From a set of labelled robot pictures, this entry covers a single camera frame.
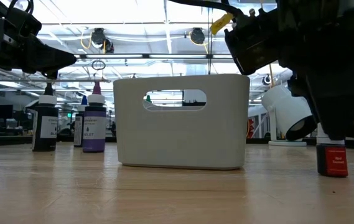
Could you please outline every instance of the dropper bottle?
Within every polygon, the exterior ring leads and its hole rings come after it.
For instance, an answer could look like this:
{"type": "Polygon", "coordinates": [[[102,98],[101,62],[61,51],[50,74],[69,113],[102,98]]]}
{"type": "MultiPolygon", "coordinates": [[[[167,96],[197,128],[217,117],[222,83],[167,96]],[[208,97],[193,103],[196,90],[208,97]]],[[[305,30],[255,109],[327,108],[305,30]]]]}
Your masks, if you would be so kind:
{"type": "Polygon", "coordinates": [[[78,105],[75,119],[75,137],[74,146],[83,147],[83,128],[84,128],[84,111],[87,106],[87,97],[83,96],[82,104],[78,105]]]}
{"type": "Polygon", "coordinates": [[[83,152],[105,151],[106,107],[101,87],[95,82],[93,93],[88,96],[84,112],[83,152]]]}
{"type": "Polygon", "coordinates": [[[39,97],[35,107],[33,122],[33,151],[54,151],[57,145],[58,108],[57,97],[54,96],[52,84],[45,87],[44,95],[39,97]]]}

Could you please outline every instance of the ceiling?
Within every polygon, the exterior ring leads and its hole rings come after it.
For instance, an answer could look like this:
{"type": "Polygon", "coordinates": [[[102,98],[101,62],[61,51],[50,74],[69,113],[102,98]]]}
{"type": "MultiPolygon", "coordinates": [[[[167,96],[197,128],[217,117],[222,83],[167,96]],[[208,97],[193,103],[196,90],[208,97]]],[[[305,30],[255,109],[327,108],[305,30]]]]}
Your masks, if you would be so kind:
{"type": "MultiPolygon", "coordinates": [[[[6,6],[10,0],[1,0],[6,6]]],[[[274,0],[264,0],[265,11],[276,8],[274,0]]],[[[261,7],[260,0],[230,0],[235,7],[245,14],[250,9],[261,7]]],[[[27,1],[18,1],[16,7],[26,8],[27,1]]],[[[165,0],[35,0],[33,15],[42,23],[38,38],[49,46],[73,54],[101,54],[101,50],[89,45],[90,33],[94,28],[105,28],[107,38],[114,45],[115,54],[229,54],[220,31],[212,38],[208,28],[212,21],[221,18],[224,11],[186,6],[165,0]],[[189,32],[200,27],[207,36],[205,43],[212,40],[212,45],[195,45],[189,39],[189,32]]],[[[92,82],[78,82],[103,79],[102,88],[109,89],[104,95],[113,102],[112,81],[119,78],[169,77],[179,75],[208,74],[208,60],[203,58],[150,58],[150,59],[104,59],[104,70],[96,73],[91,67],[93,60],[79,60],[75,65],[61,69],[59,79],[76,82],[55,83],[57,89],[91,89],[92,82]],[[205,65],[201,70],[192,72],[193,65],[205,65]]],[[[272,64],[276,83],[285,83],[292,72],[272,64]]],[[[211,74],[239,73],[232,59],[213,60],[211,74]]],[[[263,77],[270,73],[269,67],[259,69],[249,76],[252,90],[267,90],[262,83],[263,77]]],[[[11,76],[24,79],[41,79],[39,74],[27,75],[20,70],[13,70],[11,76]]],[[[44,88],[45,83],[20,83],[29,88],[44,88]]],[[[251,94],[251,99],[259,98],[258,92],[251,94]]],[[[78,102],[76,94],[65,96],[70,102],[78,102]]],[[[170,93],[156,93],[156,98],[170,98],[170,93]]]]}

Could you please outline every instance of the desk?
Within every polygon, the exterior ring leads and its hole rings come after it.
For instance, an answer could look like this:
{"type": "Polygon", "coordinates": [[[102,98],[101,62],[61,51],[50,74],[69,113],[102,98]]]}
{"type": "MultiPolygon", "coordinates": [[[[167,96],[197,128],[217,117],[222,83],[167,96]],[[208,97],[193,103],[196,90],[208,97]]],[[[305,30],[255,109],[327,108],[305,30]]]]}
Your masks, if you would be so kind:
{"type": "Polygon", "coordinates": [[[214,171],[122,166],[114,143],[0,146],[0,223],[354,223],[354,150],[339,179],[317,174],[314,147],[268,147],[214,171]]]}

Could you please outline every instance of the purple bottle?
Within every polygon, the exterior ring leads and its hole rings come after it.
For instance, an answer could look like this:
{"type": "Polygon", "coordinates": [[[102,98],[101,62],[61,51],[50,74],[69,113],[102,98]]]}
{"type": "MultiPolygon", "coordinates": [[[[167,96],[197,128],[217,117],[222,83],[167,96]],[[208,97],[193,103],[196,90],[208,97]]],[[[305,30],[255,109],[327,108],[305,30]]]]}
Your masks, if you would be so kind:
{"type": "Polygon", "coordinates": [[[105,151],[106,108],[99,82],[95,82],[84,112],[83,152],[105,151]]]}

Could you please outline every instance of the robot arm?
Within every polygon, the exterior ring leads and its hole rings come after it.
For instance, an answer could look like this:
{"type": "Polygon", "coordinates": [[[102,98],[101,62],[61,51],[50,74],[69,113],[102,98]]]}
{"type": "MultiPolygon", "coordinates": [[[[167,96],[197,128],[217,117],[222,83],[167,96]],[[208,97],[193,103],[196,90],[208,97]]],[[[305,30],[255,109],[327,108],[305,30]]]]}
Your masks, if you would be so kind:
{"type": "Polygon", "coordinates": [[[73,54],[43,44],[36,36],[41,23],[32,15],[33,0],[26,11],[7,8],[0,2],[0,68],[22,69],[26,73],[41,72],[47,78],[57,78],[58,70],[76,62],[73,54]]]}
{"type": "Polygon", "coordinates": [[[292,94],[307,99],[329,138],[345,139],[354,121],[354,0],[276,0],[276,9],[258,16],[218,2],[170,1],[233,14],[225,42],[240,72],[277,60],[294,72],[292,94]]]}

